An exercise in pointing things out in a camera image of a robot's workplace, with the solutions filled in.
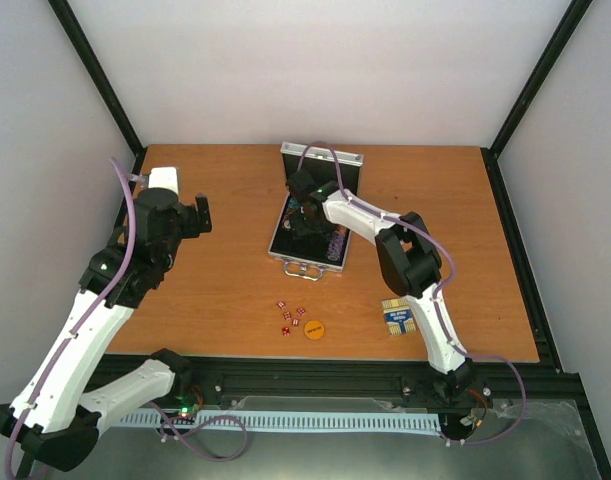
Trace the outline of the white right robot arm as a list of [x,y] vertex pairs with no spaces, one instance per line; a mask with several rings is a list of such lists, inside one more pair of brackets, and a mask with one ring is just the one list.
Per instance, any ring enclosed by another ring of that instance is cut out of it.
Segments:
[[385,211],[336,181],[318,185],[305,170],[288,177],[286,187],[299,204],[288,218],[292,232],[341,226],[375,246],[385,284],[408,303],[420,330],[435,371],[435,395],[445,403],[458,397],[474,379],[472,361],[445,304],[441,268],[447,253],[431,238],[422,217]]

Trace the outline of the purple poker chip stack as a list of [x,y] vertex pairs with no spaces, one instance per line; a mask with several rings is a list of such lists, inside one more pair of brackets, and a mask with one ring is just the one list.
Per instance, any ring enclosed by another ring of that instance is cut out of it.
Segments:
[[345,244],[348,237],[348,230],[339,226],[330,236],[326,251],[326,259],[330,263],[341,264],[344,259]]

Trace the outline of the aluminium poker case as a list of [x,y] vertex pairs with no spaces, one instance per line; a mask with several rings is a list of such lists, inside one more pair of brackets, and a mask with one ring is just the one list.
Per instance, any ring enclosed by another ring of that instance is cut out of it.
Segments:
[[344,269],[351,234],[327,220],[322,204],[311,198],[320,188],[342,181],[358,192],[364,156],[321,146],[284,142],[280,153],[287,195],[268,254],[282,263],[289,277],[320,280],[326,272]]

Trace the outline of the brown poker chip stack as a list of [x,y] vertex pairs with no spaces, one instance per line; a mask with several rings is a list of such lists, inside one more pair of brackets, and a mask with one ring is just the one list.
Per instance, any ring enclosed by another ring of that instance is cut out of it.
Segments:
[[287,230],[287,231],[291,230],[291,221],[290,221],[290,217],[288,215],[283,217],[283,219],[281,221],[281,225],[282,225],[282,228],[284,230]]

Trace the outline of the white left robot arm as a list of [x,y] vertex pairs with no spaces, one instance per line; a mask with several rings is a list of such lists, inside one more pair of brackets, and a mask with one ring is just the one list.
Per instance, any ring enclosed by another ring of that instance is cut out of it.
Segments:
[[186,400],[191,363],[160,349],[143,364],[93,391],[86,389],[107,346],[174,266],[181,242],[212,229],[209,203],[199,194],[183,204],[176,191],[141,190],[79,281],[72,310],[57,340],[23,391],[0,404],[0,434],[34,460],[68,472],[92,452],[100,436],[146,403]]

